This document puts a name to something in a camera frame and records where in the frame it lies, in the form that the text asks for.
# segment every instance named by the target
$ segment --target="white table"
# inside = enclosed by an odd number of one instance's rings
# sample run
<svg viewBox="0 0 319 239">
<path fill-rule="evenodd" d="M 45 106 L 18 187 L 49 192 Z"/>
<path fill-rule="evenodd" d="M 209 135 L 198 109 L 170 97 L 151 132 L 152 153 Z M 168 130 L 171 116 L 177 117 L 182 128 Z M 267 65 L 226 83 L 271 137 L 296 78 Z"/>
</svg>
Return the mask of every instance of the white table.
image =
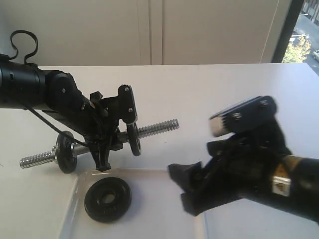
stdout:
<svg viewBox="0 0 319 239">
<path fill-rule="evenodd" d="M 87 97 L 94 91 L 114 96 L 118 86 L 131 84 L 138 126 L 179 120 L 180 130 L 142 139 L 140 157 L 132 156 L 129 145 L 111 152 L 112 167 L 165 169 L 170 163 L 207 162 L 205 145 L 213 140 L 207 119 L 258 95 L 276 99 L 288 147 L 296 155 L 319 158 L 319 78 L 307 64 L 44 69 L 70 72 Z M 54 163 L 22 170 L 18 161 L 49 150 L 57 134 L 30 112 L 0 110 L 0 115 L 0 237 L 57 238 L 77 174 L 94 167 L 93 159 L 89 154 L 80 156 L 76 172 L 69 175 Z M 319 235 L 319 227 L 311 221 L 247 200 L 210 210 L 207 220 L 211 239 L 314 239 Z"/>
</svg>

